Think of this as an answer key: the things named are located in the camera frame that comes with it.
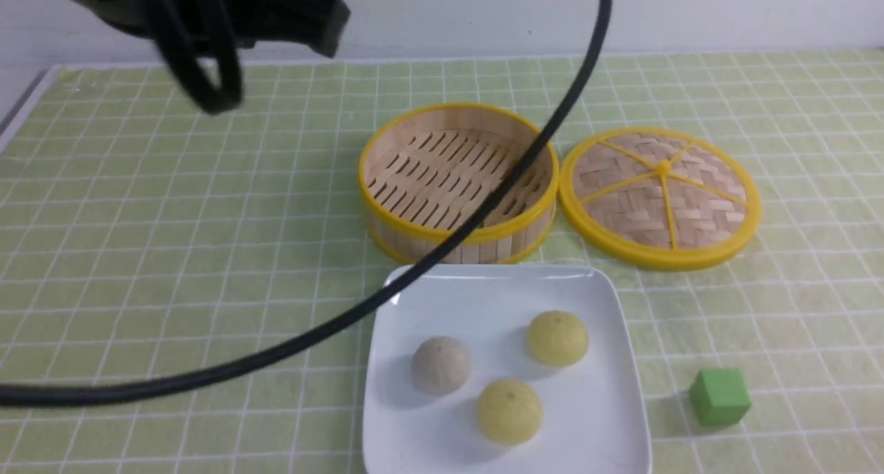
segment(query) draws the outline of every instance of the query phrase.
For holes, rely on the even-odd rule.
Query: bamboo steamer lid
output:
[[[633,127],[596,135],[562,165],[559,199],[581,235],[647,269],[704,269],[751,240],[761,200],[748,172],[703,140]]]

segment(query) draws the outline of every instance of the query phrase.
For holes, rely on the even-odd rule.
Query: green block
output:
[[[732,426],[752,406],[739,369],[704,369],[689,390],[697,421],[704,427]]]

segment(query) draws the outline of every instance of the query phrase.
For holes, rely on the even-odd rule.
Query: bamboo steamer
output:
[[[676,131],[631,127],[578,144],[562,164],[559,199],[588,242],[645,269],[723,263],[751,240],[761,197],[716,146]]]
[[[494,106],[426,106],[381,128],[359,162],[367,228],[400,263],[414,263],[493,191],[539,129]],[[482,226],[444,263],[516,263],[540,247],[555,215],[559,163],[547,146]]]

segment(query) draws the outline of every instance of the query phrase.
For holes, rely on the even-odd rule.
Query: yellow rim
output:
[[[375,198],[372,196],[372,194],[369,193],[369,187],[367,187],[365,183],[365,161],[375,142],[382,135],[384,135],[386,131],[394,127],[394,125],[401,124],[401,122],[404,122],[412,116],[417,116],[428,111],[451,108],[487,109],[489,111],[508,116],[518,122],[521,122],[521,124],[524,124],[528,128],[531,128],[531,131],[534,131],[534,134],[540,134],[540,130],[531,121],[528,121],[528,119],[515,113],[506,111],[505,109],[496,108],[496,106],[489,106],[480,103],[442,103],[424,106],[424,108],[416,109],[404,115],[397,116],[396,118],[385,124],[383,127],[381,127],[381,129],[377,131],[375,135],[372,136],[372,138],[370,138],[369,143],[365,145],[362,156],[360,156],[359,158],[359,188],[360,191],[362,191],[363,200],[367,203],[367,206],[372,210],[373,214],[378,216],[383,222],[386,222],[392,228],[397,229],[397,231],[403,231],[404,234],[407,234],[408,236],[410,236],[411,238],[415,238],[416,240],[440,243],[445,240],[445,238],[447,238],[449,234],[451,234],[451,231],[443,231],[442,229],[433,229],[430,227],[424,227],[423,225],[416,225],[416,223],[411,223],[407,220],[403,220],[398,216],[395,216],[387,209],[382,207],[380,203],[378,203],[378,201],[375,201]],[[530,225],[532,222],[534,222],[534,220],[537,219],[537,217],[540,217],[540,215],[542,215],[544,211],[555,204],[556,190],[559,183],[559,160],[556,157],[555,150],[553,150],[553,147],[550,144],[547,144],[546,150],[547,152],[549,152],[550,158],[552,158],[553,170],[549,187],[546,188],[546,191],[544,191],[540,199],[537,200],[537,202],[534,203],[533,206],[529,207],[527,210],[521,213],[521,215],[515,216],[508,221],[500,222],[490,227],[482,227],[476,229],[476,231],[473,231],[473,234],[470,234],[470,237],[467,237],[467,240],[465,240],[463,244],[481,244],[511,236],[515,234],[515,232],[521,231],[521,229],[524,229],[525,227]]]
[[[553,210],[552,216],[555,217],[555,210]],[[543,232],[540,232],[540,236],[537,238],[537,240],[535,240],[533,243],[528,245],[528,247],[525,248],[524,250],[522,250],[521,253],[514,254],[514,256],[511,256],[508,259],[503,260],[503,262],[498,262],[498,264],[518,263],[518,262],[521,262],[522,260],[524,260],[525,258],[531,256],[531,254],[534,253],[534,251],[537,251],[540,248],[540,245],[543,244],[543,241],[546,240],[546,235],[549,234],[550,229],[553,228],[553,224],[552,224],[553,217],[550,217],[550,222],[547,223],[546,228],[544,228]],[[378,234],[375,234],[375,229],[372,226],[369,226],[368,229],[369,229],[369,237],[372,238],[372,241],[374,241],[374,243],[376,245],[378,245],[378,248],[382,252],[384,252],[384,254],[386,254],[386,256],[389,256],[390,258],[392,258],[392,260],[394,260],[394,262],[400,263],[401,265],[410,265],[410,264],[416,262],[415,260],[411,260],[411,259],[408,259],[404,256],[401,256],[401,254],[398,254],[394,250],[392,250],[391,247],[388,247],[388,245],[386,245],[386,243],[384,241],[382,241],[380,237],[378,237]]]
[[[690,250],[662,249],[626,240],[590,218],[581,206],[580,200],[577,199],[577,195],[574,193],[574,185],[572,185],[577,160],[594,144],[599,144],[601,141],[607,140],[607,138],[635,132],[657,133],[673,138],[681,138],[681,140],[687,141],[689,146],[702,147],[702,149],[718,156],[723,162],[727,163],[727,166],[730,166],[733,172],[736,173],[736,177],[740,179],[746,191],[746,218],[742,226],[732,236],[712,247]],[[647,269],[704,269],[705,267],[726,262],[726,260],[735,256],[745,247],[746,243],[751,240],[752,235],[755,234],[755,230],[758,229],[758,223],[761,222],[761,197],[758,194],[758,189],[755,188],[755,184],[752,182],[749,172],[745,171],[739,162],[736,162],[736,160],[712,144],[682,132],[667,131],[666,129],[656,127],[628,127],[597,134],[578,144],[574,151],[571,151],[566,156],[561,167],[561,181],[565,184],[559,186],[559,200],[561,201],[562,211],[565,213],[565,217],[571,223],[571,226],[577,229],[586,240],[607,254],[624,260],[624,262],[646,267]],[[671,213],[671,209],[668,207],[667,213]]]

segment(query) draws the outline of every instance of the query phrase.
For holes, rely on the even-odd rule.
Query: square plate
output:
[[[528,324],[546,310],[577,314],[590,332],[586,357],[563,370],[537,363],[527,349]],[[411,380],[411,356],[431,336],[458,338],[473,355],[470,380],[442,398]],[[544,405],[540,432],[514,448],[489,442],[477,426],[479,393],[502,377],[524,380]],[[588,267],[433,267],[376,316],[363,456],[369,474],[649,473],[635,357],[610,280]]]

